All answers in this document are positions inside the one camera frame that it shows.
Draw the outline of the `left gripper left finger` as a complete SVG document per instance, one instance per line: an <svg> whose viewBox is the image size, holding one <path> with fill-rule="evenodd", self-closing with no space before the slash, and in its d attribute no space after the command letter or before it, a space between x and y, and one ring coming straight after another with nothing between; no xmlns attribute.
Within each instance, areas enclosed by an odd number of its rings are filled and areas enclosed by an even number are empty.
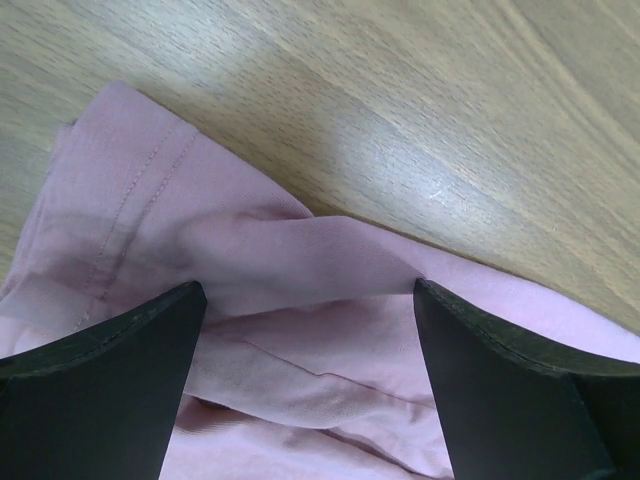
<svg viewBox="0 0 640 480"><path fill-rule="evenodd" d="M2 359L2 478L158 478L206 305L184 283Z"/></svg>

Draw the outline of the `pink t shirt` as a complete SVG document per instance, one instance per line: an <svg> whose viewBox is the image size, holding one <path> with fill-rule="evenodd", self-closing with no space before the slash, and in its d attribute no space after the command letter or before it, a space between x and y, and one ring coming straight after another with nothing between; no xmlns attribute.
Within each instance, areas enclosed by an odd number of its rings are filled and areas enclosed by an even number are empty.
<svg viewBox="0 0 640 480"><path fill-rule="evenodd" d="M10 356L198 281L204 328L165 479L449 479L411 293L424 277L564 344L639 339L538 284L349 217L123 82L58 135L1 289Z"/></svg>

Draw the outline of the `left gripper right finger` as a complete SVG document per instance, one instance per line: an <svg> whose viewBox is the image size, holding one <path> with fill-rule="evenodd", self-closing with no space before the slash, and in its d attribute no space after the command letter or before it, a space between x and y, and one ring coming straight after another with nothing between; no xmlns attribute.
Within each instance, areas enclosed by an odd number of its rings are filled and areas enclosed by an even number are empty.
<svg viewBox="0 0 640 480"><path fill-rule="evenodd" d="M420 344L458 479L635 479L639 367L563 345L419 279Z"/></svg>

